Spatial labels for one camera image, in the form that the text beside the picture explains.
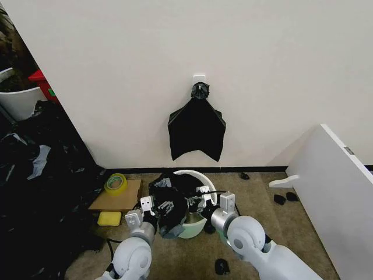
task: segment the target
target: red object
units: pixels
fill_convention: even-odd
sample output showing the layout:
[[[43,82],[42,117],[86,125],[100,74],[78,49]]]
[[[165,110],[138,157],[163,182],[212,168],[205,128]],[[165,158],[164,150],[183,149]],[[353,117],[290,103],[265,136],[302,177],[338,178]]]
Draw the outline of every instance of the red object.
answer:
[[[44,77],[40,69],[31,76],[29,76],[29,80],[37,83],[41,91],[44,93],[45,98],[47,98],[50,101],[59,103],[58,98],[54,94],[54,91],[52,90],[51,86],[49,85],[47,79]]]

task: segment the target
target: baseboard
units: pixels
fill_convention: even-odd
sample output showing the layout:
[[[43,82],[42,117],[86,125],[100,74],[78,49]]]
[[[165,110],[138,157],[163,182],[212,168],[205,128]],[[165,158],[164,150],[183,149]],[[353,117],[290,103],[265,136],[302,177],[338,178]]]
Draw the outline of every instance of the baseboard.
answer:
[[[287,166],[240,166],[240,167],[151,167],[151,168],[121,168],[110,169],[111,172],[133,173],[166,173],[176,170],[191,169],[202,173],[226,173],[226,172],[284,172]]]

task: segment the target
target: roll of tape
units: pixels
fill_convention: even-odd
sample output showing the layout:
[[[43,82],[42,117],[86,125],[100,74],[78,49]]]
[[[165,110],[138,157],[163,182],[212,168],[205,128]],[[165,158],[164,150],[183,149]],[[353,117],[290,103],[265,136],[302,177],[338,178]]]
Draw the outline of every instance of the roll of tape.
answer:
[[[114,173],[110,175],[105,183],[105,190],[111,195],[118,195],[127,188],[127,180],[121,173]]]

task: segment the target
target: black garbage bag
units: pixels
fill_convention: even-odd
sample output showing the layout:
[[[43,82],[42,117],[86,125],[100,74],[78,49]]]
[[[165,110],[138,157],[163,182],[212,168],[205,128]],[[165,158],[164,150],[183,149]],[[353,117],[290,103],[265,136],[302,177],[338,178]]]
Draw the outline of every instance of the black garbage bag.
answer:
[[[182,224],[188,212],[196,212],[201,201],[196,192],[201,186],[202,182],[192,175],[173,173],[164,173],[149,184],[159,218],[159,234],[163,238],[173,239],[184,231]]]
[[[217,162],[223,150],[226,122],[221,112],[207,101],[209,85],[199,82],[193,86],[192,99],[173,112],[168,121],[172,159],[200,150]]]
[[[51,101],[38,101],[30,118],[13,125],[0,153],[3,277],[64,279],[82,251],[103,241],[90,233],[87,209],[109,174]]]

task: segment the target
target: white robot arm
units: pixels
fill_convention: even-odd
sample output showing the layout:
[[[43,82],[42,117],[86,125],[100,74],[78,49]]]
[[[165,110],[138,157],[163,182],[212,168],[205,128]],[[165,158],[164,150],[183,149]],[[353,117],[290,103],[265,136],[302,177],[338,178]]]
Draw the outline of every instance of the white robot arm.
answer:
[[[125,215],[131,236],[119,244],[111,264],[96,280],[139,280],[148,276],[157,220],[152,211],[152,197],[143,197],[140,201],[142,211],[132,210]]]
[[[256,219],[238,216],[234,211],[234,194],[221,194],[220,206],[211,201],[210,194],[202,197],[200,214],[211,221],[240,259],[256,268],[261,280],[322,280],[290,249],[268,238],[266,240],[265,231]],[[143,201],[146,207],[142,204],[142,209],[149,219],[154,216],[153,200],[146,197],[141,199]],[[149,274],[156,224],[144,222],[140,210],[128,212],[125,218],[131,229],[131,237],[118,246],[111,265],[97,280],[138,280],[145,279]]]
[[[263,226],[253,217],[238,216],[234,205],[234,194],[220,195],[220,207],[209,211],[211,223],[226,237],[227,244],[239,258],[256,268],[261,280],[322,280],[289,248],[268,238],[266,243]]]

